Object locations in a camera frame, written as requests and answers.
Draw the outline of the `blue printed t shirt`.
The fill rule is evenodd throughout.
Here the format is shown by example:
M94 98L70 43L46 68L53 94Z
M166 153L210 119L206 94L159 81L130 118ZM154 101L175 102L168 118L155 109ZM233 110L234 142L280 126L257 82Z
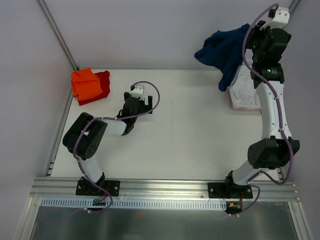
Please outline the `blue printed t shirt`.
M194 58L201 64L215 67L222 73L218 89L225 92L232 84L238 68L243 63L242 46L249 29L248 23L229 31L216 31L208 37Z

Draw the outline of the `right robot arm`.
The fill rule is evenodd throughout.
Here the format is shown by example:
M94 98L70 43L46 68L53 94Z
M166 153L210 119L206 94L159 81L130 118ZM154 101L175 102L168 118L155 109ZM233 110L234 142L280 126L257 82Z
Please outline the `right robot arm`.
M260 101L262 135L260 141L249 146L247 160L226 176L223 198L251 199L250 181L292 163L300 149L300 142L292 138L286 119L285 78L280 64L291 37L281 27L271 27L261 20L244 41L245 49L253 53L250 75Z

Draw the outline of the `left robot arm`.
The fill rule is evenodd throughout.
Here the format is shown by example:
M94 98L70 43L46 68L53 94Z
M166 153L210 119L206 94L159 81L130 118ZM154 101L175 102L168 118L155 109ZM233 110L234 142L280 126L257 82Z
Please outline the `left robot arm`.
M75 157L83 174L77 182L77 196L119 196L120 181L106 180L96 152L104 136L126 136L133 130L139 115L152 112L151 95L145 100L142 94L125 92L124 105L117 119L93 117L87 112L79 115L62 139L62 144Z

